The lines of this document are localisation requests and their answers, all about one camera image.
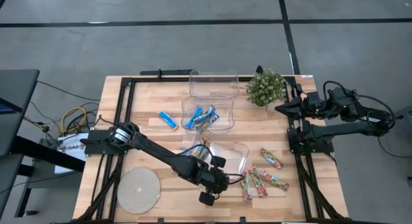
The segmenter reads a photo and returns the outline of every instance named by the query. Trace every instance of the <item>clear plastic container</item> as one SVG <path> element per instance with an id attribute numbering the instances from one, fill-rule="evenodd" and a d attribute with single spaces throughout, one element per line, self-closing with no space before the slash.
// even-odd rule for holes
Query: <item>clear plastic container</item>
<path id="1" fill-rule="evenodd" d="M 198 133 L 193 138 L 191 146 L 200 144 L 202 137 L 207 138 L 211 142 L 210 150 L 214 156 L 220 156 L 226 159 L 223 172 L 227 174 L 242 174 L 249 154 L 249 149 L 245 144 L 237 144 L 234 142 L 217 143 L 213 140 L 213 135 Z M 211 159 L 212 158 L 209 155 L 204 161 L 210 165 Z M 237 180 L 238 178 L 239 176 L 229 176 L 230 180 Z"/>
<path id="2" fill-rule="evenodd" d="M 192 70 L 189 77 L 189 94 L 194 98 L 234 98 L 239 95 L 238 73 L 234 70 L 224 72 Z"/>
<path id="3" fill-rule="evenodd" d="M 196 128 L 189 129 L 186 124 L 193 117 L 197 107 L 200 106 L 203 112 L 206 112 L 210 106 L 216 108 L 219 115 L 217 121 L 207 128 L 207 131 L 213 134 L 225 134 L 234 126 L 233 100 L 232 99 L 201 99 L 186 97 L 182 100 L 182 118 L 181 126 L 188 134 L 196 134 Z"/>

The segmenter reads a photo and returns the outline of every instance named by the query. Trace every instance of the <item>gray floor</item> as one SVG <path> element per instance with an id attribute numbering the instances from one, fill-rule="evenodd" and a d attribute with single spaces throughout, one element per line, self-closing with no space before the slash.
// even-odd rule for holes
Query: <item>gray floor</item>
<path id="1" fill-rule="evenodd" d="M 291 19 L 412 17 L 412 0 L 285 1 Z M 0 10 L 0 23 L 245 18 L 280 19 L 278 1 L 7 0 Z M 326 80 L 338 80 L 382 99 L 394 110 L 412 105 L 411 23 L 295 24 L 291 29 L 301 73 L 314 75 L 318 89 Z M 136 75 L 158 68 L 253 73 L 261 64 L 278 73 L 292 73 L 281 24 L 0 28 L 0 43 L 0 69 L 37 68 L 41 80 L 87 97 L 99 98 L 106 75 Z M 37 86 L 32 101 L 52 118 L 85 103 L 43 85 Z M 33 107 L 27 115 L 44 120 Z M 382 143 L 392 153 L 412 155 L 412 139 L 403 127 L 398 123 Z M 43 137 L 25 123 L 19 134 L 35 141 Z M 412 189 L 406 176 L 412 176 L 412 160 L 386 155 L 373 137 L 338 136 L 333 142 L 350 216 L 410 223 Z M 23 180 L 18 177 L 16 183 Z M 77 188 L 36 189 L 28 208 L 41 213 L 14 219 L 22 188 L 13 189 L 0 223 L 71 218 Z"/>

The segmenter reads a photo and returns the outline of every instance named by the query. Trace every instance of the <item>green plant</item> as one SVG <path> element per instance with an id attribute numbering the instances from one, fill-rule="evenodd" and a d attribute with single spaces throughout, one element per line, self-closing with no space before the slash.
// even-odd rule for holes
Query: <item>green plant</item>
<path id="1" fill-rule="evenodd" d="M 268 106 L 271 102 L 283 99 L 285 79 L 272 71 L 255 74 L 246 86 L 249 102 L 258 106 Z"/>

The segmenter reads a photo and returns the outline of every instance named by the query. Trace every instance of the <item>wooden tabletop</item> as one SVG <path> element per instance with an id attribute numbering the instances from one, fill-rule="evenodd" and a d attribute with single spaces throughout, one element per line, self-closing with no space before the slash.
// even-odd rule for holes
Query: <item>wooden tabletop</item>
<path id="1" fill-rule="evenodd" d="M 300 75 L 295 77 L 296 82 L 302 84 L 303 91 L 316 90 L 312 77 L 301 77 Z M 121 78 L 120 76 L 106 77 L 98 115 L 102 115 L 107 120 L 113 121 L 114 119 Z M 245 216 L 247 221 L 305 220 L 294 155 L 289 151 L 286 136 L 288 121 L 286 116 L 274 111 L 274 106 L 282 102 L 271 104 L 265 111 L 265 108 L 255 106 L 246 100 L 246 85 L 246 82 L 239 83 L 239 96 L 234 102 L 234 127 L 226 135 L 217 137 L 217 141 L 247 145 L 249 154 L 245 169 L 252 166 L 256 166 L 260 170 L 266 169 L 272 176 L 289 183 L 289 190 L 283 192 L 266 183 L 268 197 L 258 198 L 257 190 L 253 184 L 250 184 L 253 202 L 245 203 L 242 201 L 241 186 L 238 183 L 230 185 L 227 191 L 221 193 L 220 199 L 214 202 L 213 207 L 208 207 L 198 201 L 201 191 L 199 187 L 177 177 L 163 162 L 142 151 L 132 150 L 126 154 L 124 159 L 122 176 L 135 167 L 151 168 L 160 178 L 161 195 L 154 208 L 141 215 L 129 214 L 117 203 L 115 222 L 154 222 L 158 218 L 165 218 L 165 221 L 184 222 L 239 221 L 241 216 Z M 135 88 L 131 121 L 136 123 L 140 127 L 140 131 L 148 138 L 175 153 L 179 153 L 184 147 L 190 146 L 193 136 L 186 134 L 182 127 L 173 131 L 158 118 L 158 112 L 167 112 L 180 125 L 182 99 L 189 96 L 188 94 L 188 82 L 139 82 Z M 122 118 L 126 110 L 127 95 L 126 89 Z M 313 123 L 324 125 L 322 120 L 314 120 Z M 107 128 L 109 126 L 103 122 L 99 122 L 97 125 L 97 129 Z M 262 147 L 278 157 L 284 163 L 285 168 L 277 170 L 267 163 L 259 153 Z M 320 190 L 339 213 L 347 216 L 335 163 L 322 153 L 315 153 L 312 156 Z M 87 159 L 73 218 L 83 214 L 90 205 L 99 160 L 100 155 L 90 156 Z M 113 161 L 112 168 L 114 168 L 116 160 Z M 104 165 L 105 163 L 102 164 L 97 192 L 100 190 Z M 315 217 L 316 209 L 313 195 L 309 188 L 308 191 L 312 216 Z M 104 218 L 108 216 L 110 197 L 111 191 L 106 197 Z"/>

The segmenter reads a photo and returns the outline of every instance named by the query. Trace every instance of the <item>round placemat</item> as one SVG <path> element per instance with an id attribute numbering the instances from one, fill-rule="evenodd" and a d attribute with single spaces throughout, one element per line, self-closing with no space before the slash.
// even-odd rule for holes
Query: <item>round placemat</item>
<path id="1" fill-rule="evenodd" d="M 143 214 L 160 197 L 160 181 L 155 172 L 147 168 L 136 168 L 120 181 L 117 200 L 120 206 L 131 214 Z"/>

